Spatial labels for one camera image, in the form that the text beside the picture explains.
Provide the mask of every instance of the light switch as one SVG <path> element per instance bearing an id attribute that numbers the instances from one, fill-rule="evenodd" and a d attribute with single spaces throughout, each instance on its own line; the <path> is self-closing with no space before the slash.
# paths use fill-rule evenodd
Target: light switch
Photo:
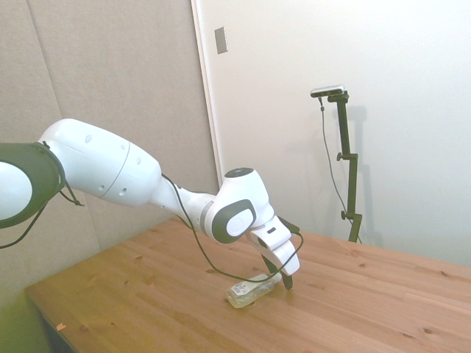
<path id="1" fill-rule="evenodd" d="M 214 36 L 216 37 L 216 48 L 218 49 L 218 54 L 225 53 L 227 51 L 225 28 L 221 27 L 221 28 L 215 29 Z"/>

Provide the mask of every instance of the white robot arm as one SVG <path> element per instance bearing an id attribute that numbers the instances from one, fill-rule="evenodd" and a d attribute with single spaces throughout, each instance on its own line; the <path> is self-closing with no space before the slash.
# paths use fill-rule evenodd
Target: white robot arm
<path id="1" fill-rule="evenodd" d="M 156 204 L 186 221 L 179 196 L 197 232 L 226 244 L 247 234 L 269 267 L 270 263 L 276 268 L 285 265 L 285 276 L 300 267 L 296 255 L 289 260 L 295 253 L 291 231 L 275 215 L 265 186 L 253 169 L 228 172 L 216 196 L 180 187 L 177 195 L 173 184 L 162 176 L 157 160 L 112 132 L 63 119 L 51 125 L 38 142 L 49 148 L 53 159 L 57 158 L 56 168 L 63 168 L 72 188 L 131 207 Z M 38 143 L 33 148 L 44 154 L 43 145 Z M 58 179 L 63 186 L 65 181 L 60 176 Z M 0 201 L 9 205 L 0 207 L 0 228 L 13 225 L 8 221 L 38 197 L 32 177 L 24 173 L 20 163 L 2 158 L 0 149 Z"/>

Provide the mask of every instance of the wood grain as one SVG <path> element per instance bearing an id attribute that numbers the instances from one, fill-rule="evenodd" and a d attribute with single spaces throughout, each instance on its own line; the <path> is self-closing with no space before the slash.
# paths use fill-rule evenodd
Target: wood grain
<path id="1" fill-rule="evenodd" d="M 471 352 L 471 268 L 303 234 L 293 289 L 242 309 L 176 218 L 26 292 L 76 352 Z M 200 240 L 223 271 L 266 272 L 245 239 Z"/>

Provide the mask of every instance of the black metal stand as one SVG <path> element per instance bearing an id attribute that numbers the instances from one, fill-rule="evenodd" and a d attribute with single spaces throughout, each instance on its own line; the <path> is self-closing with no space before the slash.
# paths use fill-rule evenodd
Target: black metal stand
<path id="1" fill-rule="evenodd" d="M 339 127 L 341 139 L 341 153 L 337 155 L 337 160 L 349 160 L 350 167 L 348 173 L 348 200 L 347 200 L 347 213 L 341 212 L 342 219 L 350 219 L 352 221 L 352 228 L 348 241 L 355 242 L 358 239 L 360 231 L 361 219 L 360 214 L 355 213 L 356 203 L 356 179 L 358 173 L 358 154 L 350 152 L 350 139 L 348 137 L 347 125 L 347 108 L 345 105 L 348 103 L 348 92 L 344 91 L 335 96 L 328 96 L 329 102 L 337 103 L 337 112 L 339 114 Z"/>

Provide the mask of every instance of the clear plastic bottle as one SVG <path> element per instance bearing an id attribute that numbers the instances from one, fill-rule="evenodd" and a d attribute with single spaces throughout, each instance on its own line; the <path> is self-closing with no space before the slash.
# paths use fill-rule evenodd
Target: clear plastic bottle
<path id="1" fill-rule="evenodd" d="M 259 274 L 258 276 L 255 276 L 251 279 L 254 281 L 259 281 L 265 278 L 268 278 L 268 276 L 265 274 Z M 226 291 L 227 300 L 233 305 L 233 307 L 245 307 L 246 305 L 253 303 L 261 296 L 271 292 L 275 287 L 275 284 L 277 284 L 281 279 L 281 274 L 277 273 L 265 282 L 240 282 Z"/>

